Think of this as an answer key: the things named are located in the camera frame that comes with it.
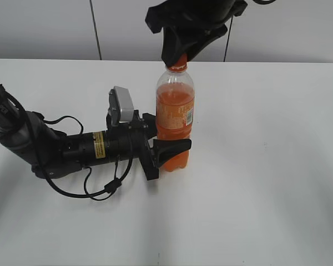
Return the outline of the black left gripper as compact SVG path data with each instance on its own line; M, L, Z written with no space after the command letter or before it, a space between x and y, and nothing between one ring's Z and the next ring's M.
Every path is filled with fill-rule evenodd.
M63 139L61 176L75 173L87 166L138 158L148 181L159 178L159 169L173 157L191 149L191 139L153 140L157 135L156 116L136 110L131 122L112 126L98 132L69 135Z

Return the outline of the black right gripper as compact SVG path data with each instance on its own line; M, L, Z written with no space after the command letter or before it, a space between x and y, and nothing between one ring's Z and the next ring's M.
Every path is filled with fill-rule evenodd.
M145 23L154 34L163 29L162 61L172 67L183 54L191 61L223 37L228 31L224 24L246 7L245 1L164 1L148 8ZM189 29L205 31L195 38Z

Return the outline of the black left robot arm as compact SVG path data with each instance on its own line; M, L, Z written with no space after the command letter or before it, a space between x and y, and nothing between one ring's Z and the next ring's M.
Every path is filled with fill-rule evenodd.
M107 129L98 132L67 135L50 126L40 113L27 112L33 136L30 137L24 116L9 93L0 84L0 144L31 165L39 178L42 164L52 178L62 178L85 167L138 158L147 180L159 177L159 168L171 158L190 150L191 140L155 139L155 116L139 114L128 89L115 86L109 92Z

